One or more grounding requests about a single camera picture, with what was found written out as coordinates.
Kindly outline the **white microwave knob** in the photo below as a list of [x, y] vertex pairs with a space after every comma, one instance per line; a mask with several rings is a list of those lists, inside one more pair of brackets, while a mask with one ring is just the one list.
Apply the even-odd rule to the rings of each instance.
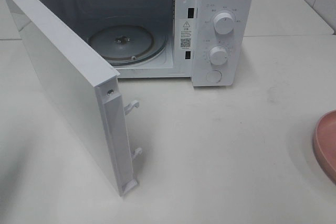
[[234, 24], [234, 17], [228, 11], [222, 11], [216, 14], [213, 19], [214, 29], [220, 35], [230, 33], [234, 29]]
[[228, 60], [228, 52], [224, 47], [216, 46], [209, 51], [209, 60], [215, 66], [224, 65]]

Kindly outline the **pink round plate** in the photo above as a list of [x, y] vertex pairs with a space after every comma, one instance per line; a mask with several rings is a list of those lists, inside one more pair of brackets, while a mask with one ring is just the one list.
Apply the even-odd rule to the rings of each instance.
[[318, 120], [313, 134], [313, 151], [321, 169], [335, 184], [335, 110]]

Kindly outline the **round white door-release button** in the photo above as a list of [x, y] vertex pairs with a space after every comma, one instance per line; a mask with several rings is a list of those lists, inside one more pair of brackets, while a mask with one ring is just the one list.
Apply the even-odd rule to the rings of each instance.
[[222, 73], [218, 70], [212, 70], [207, 73], [206, 79], [210, 83], [219, 83], [222, 79]]

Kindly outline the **glass microwave turntable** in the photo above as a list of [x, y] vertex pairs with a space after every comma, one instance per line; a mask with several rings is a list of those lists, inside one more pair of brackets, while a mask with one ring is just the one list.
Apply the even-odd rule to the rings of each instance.
[[115, 25], [88, 39], [88, 43], [113, 66], [127, 66], [149, 60], [166, 46], [165, 33], [136, 25]]

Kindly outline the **white microwave oven body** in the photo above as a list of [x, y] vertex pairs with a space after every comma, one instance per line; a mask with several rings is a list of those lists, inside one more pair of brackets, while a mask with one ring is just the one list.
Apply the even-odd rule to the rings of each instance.
[[[183, 78], [196, 87], [229, 86], [234, 81], [240, 47], [245, 32], [251, 0], [39, 0], [86, 44], [95, 33], [115, 25], [136, 25], [160, 31], [167, 36], [165, 48], [155, 57], [127, 66], [111, 66], [118, 78]], [[234, 29], [218, 34], [214, 16], [228, 11], [234, 17]], [[179, 46], [180, 19], [194, 19], [195, 31], [191, 49]], [[215, 66], [209, 51], [224, 47], [228, 60]], [[222, 73], [219, 83], [206, 79], [208, 72]]]

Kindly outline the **white microwave door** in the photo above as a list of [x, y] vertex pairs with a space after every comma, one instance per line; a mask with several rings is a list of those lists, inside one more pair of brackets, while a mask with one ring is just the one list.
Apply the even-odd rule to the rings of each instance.
[[39, 0], [5, 0], [41, 86], [120, 196], [136, 187], [118, 72]]

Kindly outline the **white warning label sticker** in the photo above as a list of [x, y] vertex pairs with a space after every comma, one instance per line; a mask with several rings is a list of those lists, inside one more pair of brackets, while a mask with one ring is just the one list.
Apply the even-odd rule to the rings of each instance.
[[178, 24], [178, 41], [181, 49], [191, 49], [194, 38], [194, 19], [180, 19]]

